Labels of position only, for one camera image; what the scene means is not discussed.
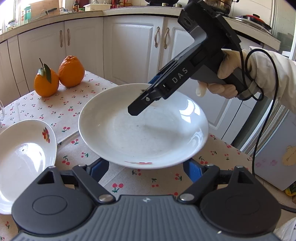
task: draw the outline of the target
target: bowl rim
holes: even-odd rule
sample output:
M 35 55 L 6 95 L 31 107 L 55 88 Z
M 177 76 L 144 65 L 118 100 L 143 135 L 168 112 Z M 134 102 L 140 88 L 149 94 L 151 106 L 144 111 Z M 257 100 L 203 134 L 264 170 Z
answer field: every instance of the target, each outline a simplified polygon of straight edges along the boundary
M 48 127 L 50 130 L 52 130 L 52 132 L 53 132 L 53 134 L 54 134 L 54 142 L 55 142 L 55 158 L 54 158 L 53 162 L 50 163 L 49 166 L 53 166 L 53 165 L 55 165 L 55 162 L 56 162 L 56 160 L 57 160 L 57 138 L 56 138 L 56 135 L 55 135 L 53 129 L 52 129 L 52 128 L 50 127 L 50 125 L 47 124 L 45 121 L 38 120 L 38 119 L 21 120 L 21 121 L 19 121 L 19 122 L 17 122 L 17 123 L 12 124 L 12 125 L 9 126 L 8 128 L 6 128 L 4 131 L 2 131 L 2 132 L 0 133 L 0 137 L 1 137 L 2 133 L 4 133 L 5 131 L 7 131 L 8 129 L 11 130 L 11 127 L 13 127 L 13 126 L 15 126 L 15 125 L 17 125 L 17 124 L 19 124 L 19 123 L 21 123 L 21 122 L 31 122 L 31 121 L 39 121 L 39 122 L 43 122 L 43 123 L 46 125 L 46 127 Z M 11 210 L 10 210 L 10 212 L 5 212 L 5 211 L 3 211 L 3 210 L 0 209 L 0 214 L 3 214 L 3 215 L 11 215 Z
M 134 169 L 161 169 L 161 168 L 167 168 L 167 167 L 172 167 L 172 166 L 176 166 L 176 165 L 179 165 L 180 163 L 183 163 L 187 160 L 189 160 L 190 158 L 192 158 L 193 156 L 195 156 L 206 144 L 207 142 L 207 139 L 208 139 L 208 135 L 209 135 L 209 122 L 207 120 L 207 132 L 206 132 L 206 135 L 203 139 L 203 142 L 201 143 L 201 145 L 196 148 L 194 151 L 192 151 L 191 154 L 187 155 L 186 157 L 182 158 L 180 161 L 178 162 L 174 162 L 172 163 L 171 165 L 159 165 L 157 167 L 155 167 L 154 165 L 140 165 L 140 164 L 133 164 L 133 163 L 129 163 L 129 162 L 126 162 L 124 165 L 122 164 L 122 162 L 114 162 L 114 161 L 110 161 L 108 160 L 107 157 L 105 157 L 104 155 L 101 155 L 100 153 L 98 153 L 97 151 L 95 151 L 92 147 L 90 147 L 88 145 L 88 142 L 83 138 L 83 135 L 81 134 L 81 116 L 83 115 L 83 111 L 85 110 L 85 107 L 87 106 L 87 104 L 92 101 L 95 97 L 97 97 L 99 94 L 103 93 L 103 92 L 108 92 L 108 91 L 111 91 L 111 89 L 113 88 L 116 88 L 116 87 L 120 87 L 120 86 L 125 86 L 125 85 L 151 85 L 151 84 L 148 84 L 148 83 L 131 83 L 131 84 L 124 84 L 124 85 L 117 85 L 117 86 L 114 86 L 114 87 L 111 87 L 109 89 L 106 89 L 106 90 L 103 90 L 102 92 L 96 94 L 94 97 L 92 97 L 82 108 L 81 110 L 81 114 L 79 115 L 79 118 L 78 118 L 78 131 L 79 131 L 79 134 L 80 134 L 80 137 L 82 138 L 82 140 L 84 141 L 84 143 L 88 146 L 89 149 L 91 149 L 94 153 L 96 153 L 98 156 L 100 156 L 101 158 L 109 161 L 109 162 L 112 162 L 114 164 L 117 164 L 117 165 L 120 165 L 120 166 L 123 166 L 123 167 L 127 167 L 127 168 L 134 168 Z

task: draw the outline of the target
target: table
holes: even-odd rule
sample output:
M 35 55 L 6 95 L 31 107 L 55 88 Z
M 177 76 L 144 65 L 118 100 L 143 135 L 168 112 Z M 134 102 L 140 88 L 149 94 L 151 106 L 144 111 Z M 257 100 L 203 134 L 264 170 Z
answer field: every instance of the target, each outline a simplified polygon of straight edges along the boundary
M 71 169 L 79 163 L 89 165 L 98 156 L 87 147 L 77 132 L 78 117 L 87 101 L 101 91 L 115 86 L 114 83 L 86 71 L 78 86 L 66 88 L 60 84 L 58 92 L 51 97 L 42 98 L 32 91 L 5 107 L 0 133 L 18 121 L 43 120 L 52 127 L 57 138 L 55 165 L 58 169 Z M 212 134 L 209 134 L 207 143 L 194 159 L 202 165 L 213 163 L 226 170 L 233 169 L 236 165 L 243 165 L 251 170 L 252 164 L 248 155 Z M 184 173 L 182 164 L 165 169 L 143 170 L 113 163 L 110 163 L 108 172 L 99 183 L 116 198 L 121 194 L 178 196 L 192 184 Z M 10 241 L 17 233 L 12 216 L 0 215 L 0 241 Z

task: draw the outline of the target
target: white plate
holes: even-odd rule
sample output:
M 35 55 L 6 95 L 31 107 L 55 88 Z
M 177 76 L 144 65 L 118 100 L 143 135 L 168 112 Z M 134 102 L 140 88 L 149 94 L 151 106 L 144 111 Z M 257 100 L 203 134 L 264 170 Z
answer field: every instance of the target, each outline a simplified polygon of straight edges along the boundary
M 44 121 L 23 120 L 0 134 L 0 150 L 0 213 L 11 214 L 16 198 L 54 165 L 57 140 Z
M 204 146 L 209 131 L 206 116 L 180 92 L 154 101 L 138 116 L 128 113 L 128 105 L 148 86 L 116 86 L 83 107 L 80 135 L 100 157 L 125 167 L 157 169 L 184 162 Z

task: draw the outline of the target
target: black cable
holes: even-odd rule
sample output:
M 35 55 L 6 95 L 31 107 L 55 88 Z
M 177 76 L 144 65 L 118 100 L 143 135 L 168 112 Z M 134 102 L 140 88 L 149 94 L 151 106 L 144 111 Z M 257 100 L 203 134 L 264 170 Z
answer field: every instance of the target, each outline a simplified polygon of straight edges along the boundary
M 263 50 L 263 49 L 253 49 L 252 51 L 250 51 L 248 53 L 248 55 L 246 57 L 246 61 L 245 61 L 245 69 L 246 69 L 245 74 L 248 76 L 248 78 L 251 81 L 255 81 L 255 80 L 252 79 L 251 76 L 250 76 L 250 72 L 247 69 L 247 63 L 248 63 L 248 60 L 249 60 L 251 54 L 254 53 L 254 52 L 263 52 L 263 53 L 265 53 L 269 57 L 272 65 L 274 67 L 275 77 L 276 77 L 276 86 L 275 86 L 275 92 L 274 92 L 273 102 L 272 102 L 271 107 L 270 107 L 270 110 L 269 110 L 269 112 L 268 112 L 268 114 L 266 116 L 266 119 L 264 121 L 264 124 L 263 124 L 263 126 L 262 126 L 262 128 L 260 130 L 259 136 L 258 136 L 257 141 L 256 141 L 256 144 L 255 144 L 255 148 L 254 148 L 253 160 L 252 160 L 252 174 L 255 176 L 255 156 L 256 156 L 256 152 L 257 152 L 257 147 L 258 147 L 258 144 L 259 144 L 260 137 L 261 137 L 261 135 L 262 135 L 262 133 L 263 133 L 263 131 L 265 129 L 265 126 L 267 124 L 267 121 L 268 121 L 268 119 L 269 119 L 269 117 L 271 115 L 272 109 L 273 109 L 274 104 L 276 102 L 276 97 L 277 97 L 277 93 L 278 93 L 278 90 L 279 90 L 279 75 L 278 75 L 278 72 L 277 72 L 277 69 L 276 69 L 276 64 L 275 64 L 274 60 L 272 59 L 272 57 L 270 56 L 270 54 L 267 51 Z M 280 206 L 281 206 L 281 209 L 284 209 L 284 210 L 286 210 L 288 212 L 291 212 L 291 213 L 296 213 L 296 209 L 295 208 L 288 207 L 288 206 L 283 205 L 281 203 L 280 203 Z
M 244 64 L 244 56 L 243 56 L 243 54 L 242 54 L 242 50 L 239 51 L 239 55 L 240 55 L 240 58 L 241 58 L 242 72 L 245 73 L 251 81 L 253 81 L 252 77 L 250 76 L 249 70 L 248 70 L 248 64 L 247 64 L 247 61 L 246 61 L 245 64 Z M 244 74 L 242 75 L 242 80 L 243 80 L 243 82 L 244 82 L 245 87 L 248 89 L 248 85 L 247 85 L 247 83 L 246 83 L 246 79 L 245 79 L 245 75 L 244 75 Z M 260 92 L 261 92 L 261 97 L 258 99 L 258 98 L 256 98 L 253 94 L 251 94 L 251 97 L 252 97 L 254 100 L 256 100 L 256 101 L 262 101 L 263 98 L 264 98 L 264 92 L 263 92 L 263 89 L 262 89 L 261 87 L 259 87 L 258 85 L 257 85 L 257 87 L 258 87 L 258 89 L 259 89 Z

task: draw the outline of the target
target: knife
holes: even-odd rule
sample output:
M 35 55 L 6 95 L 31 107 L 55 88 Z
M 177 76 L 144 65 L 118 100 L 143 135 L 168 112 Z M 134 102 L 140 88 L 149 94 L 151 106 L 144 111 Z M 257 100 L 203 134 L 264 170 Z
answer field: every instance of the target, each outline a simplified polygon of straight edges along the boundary
M 52 9 L 50 9 L 50 10 L 48 10 L 48 11 L 45 11 L 45 12 L 41 13 L 38 17 L 33 18 L 31 21 L 37 20 L 37 19 L 39 19 L 39 18 L 42 18 L 42 17 L 48 15 L 49 12 L 53 12 L 53 11 L 55 11 L 55 10 L 57 10 L 56 7 L 55 7 L 55 8 L 52 8 Z

